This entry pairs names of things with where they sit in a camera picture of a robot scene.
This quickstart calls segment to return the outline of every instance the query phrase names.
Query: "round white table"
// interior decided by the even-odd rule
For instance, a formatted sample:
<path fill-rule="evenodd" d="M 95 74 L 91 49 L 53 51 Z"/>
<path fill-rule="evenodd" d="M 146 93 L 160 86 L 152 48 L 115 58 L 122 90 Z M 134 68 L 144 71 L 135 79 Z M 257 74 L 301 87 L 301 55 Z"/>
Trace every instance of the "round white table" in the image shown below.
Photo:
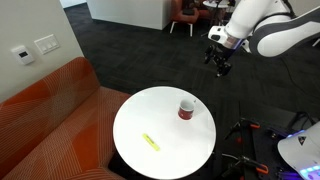
<path fill-rule="evenodd" d="M 190 120 L 178 116 L 182 99 L 196 100 Z M 208 160 L 216 128 L 209 110 L 197 97 L 162 86 L 142 90 L 121 106 L 113 137 L 120 156 L 135 171 L 155 179 L 177 179 L 192 174 Z"/>
<path fill-rule="evenodd" d="M 223 0 L 219 3 L 218 8 L 228 8 L 228 1 Z M 217 7 L 217 3 L 215 1 L 212 1 L 211 3 L 207 0 L 207 1 L 203 1 L 203 4 L 209 8 L 216 8 Z"/>

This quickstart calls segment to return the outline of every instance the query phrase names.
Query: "light switch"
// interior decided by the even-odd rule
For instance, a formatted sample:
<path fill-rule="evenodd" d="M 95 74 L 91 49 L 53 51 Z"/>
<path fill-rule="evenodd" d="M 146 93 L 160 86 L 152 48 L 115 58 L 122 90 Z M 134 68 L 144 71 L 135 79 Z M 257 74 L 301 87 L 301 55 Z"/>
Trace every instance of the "light switch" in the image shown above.
<path fill-rule="evenodd" d="M 46 54 L 60 47 L 57 39 L 53 34 L 46 36 L 44 38 L 35 40 L 34 43 L 36 44 L 36 46 L 38 47 L 39 51 L 42 54 Z"/>

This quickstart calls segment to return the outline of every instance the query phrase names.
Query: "yellow marker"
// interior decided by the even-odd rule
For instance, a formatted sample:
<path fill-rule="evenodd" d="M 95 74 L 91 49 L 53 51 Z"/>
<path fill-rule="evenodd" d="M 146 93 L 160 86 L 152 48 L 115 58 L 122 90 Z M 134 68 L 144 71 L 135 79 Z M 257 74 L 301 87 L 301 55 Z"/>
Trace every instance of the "yellow marker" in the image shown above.
<path fill-rule="evenodd" d="M 154 143 L 147 134 L 142 134 L 142 137 L 153 147 L 154 150 L 160 150 L 159 146 L 156 143 Z"/>

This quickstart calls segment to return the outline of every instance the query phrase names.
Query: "striped sofa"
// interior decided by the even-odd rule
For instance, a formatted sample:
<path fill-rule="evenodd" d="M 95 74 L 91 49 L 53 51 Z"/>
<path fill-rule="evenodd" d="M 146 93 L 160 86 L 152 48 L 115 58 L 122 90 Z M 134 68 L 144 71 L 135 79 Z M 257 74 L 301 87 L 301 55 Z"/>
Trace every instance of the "striped sofa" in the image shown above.
<path fill-rule="evenodd" d="M 108 169 L 128 94 L 76 58 L 0 104 L 0 179 L 123 179 Z"/>

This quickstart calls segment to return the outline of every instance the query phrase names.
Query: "black cable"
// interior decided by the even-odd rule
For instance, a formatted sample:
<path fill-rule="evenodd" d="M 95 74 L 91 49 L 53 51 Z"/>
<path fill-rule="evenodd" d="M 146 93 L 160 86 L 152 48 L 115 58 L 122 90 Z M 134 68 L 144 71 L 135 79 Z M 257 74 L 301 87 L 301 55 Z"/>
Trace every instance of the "black cable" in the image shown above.
<path fill-rule="evenodd" d="M 306 113 L 306 114 L 307 114 L 307 117 L 308 117 L 308 119 L 309 119 L 309 121 L 310 121 L 311 125 L 315 125 L 315 124 L 316 124 L 316 121 L 315 121 L 315 120 L 313 120 L 313 119 L 312 119 L 312 117 L 311 117 L 308 113 Z"/>
<path fill-rule="evenodd" d="M 306 120 L 304 120 L 304 121 L 303 121 L 303 123 L 302 123 L 302 125 L 301 125 L 301 128 L 300 128 L 300 130 L 303 130 L 303 128 L 304 128 L 304 125 L 305 125 L 305 124 L 307 123 L 308 119 L 309 119 L 309 118 L 307 118 Z"/>
<path fill-rule="evenodd" d="M 293 8 L 290 4 L 290 2 L 288 0 L 283 0 L 283 2 L 287 5 L 287 7 L 289 8 L 290 10 L 290 15 L 291 15 L 291 18 L 296 18 L 296 13 L 293 11 Z"/>
<path fill-rule="evenodd" d="M 303 117 L 306 117 L 306 112 L 299 111 L 296 113 L 294 118 L 288 123 L 287 128 L 292 129 L 293 125 L 300 121 Z"/>
<path fill-rule="evenodd" d="M 313 98 L 316 98 L 317 100 L 320 100 L 320 97 L 315 96 L 315 95 L 313 95 L 313 94 L 307 93 L 303 88 L 301 88 L 299 85 L 297 85 L 297 83 L 292 79 L 292 75 L 291 75 L 291 73 L 290 73 L 290 70 L 289 70 L 289 67 L 288 67 L 287 63 L 286 63 L 282 58 L 281 58 L 281 61 L 283 62 L 284 66 L 285 66 L 286 69 L 287 69 L 287 72 L 288 72 L 288 74 L 289 74 L 289 78 L 290 78 L 290 81 L 292 82 L 292 84 L 293 84 L 296 88 L 298 88 L 301 92 L 303 92 L 305 95 L 311 96 L 311 97 L 313 97 Z"/>

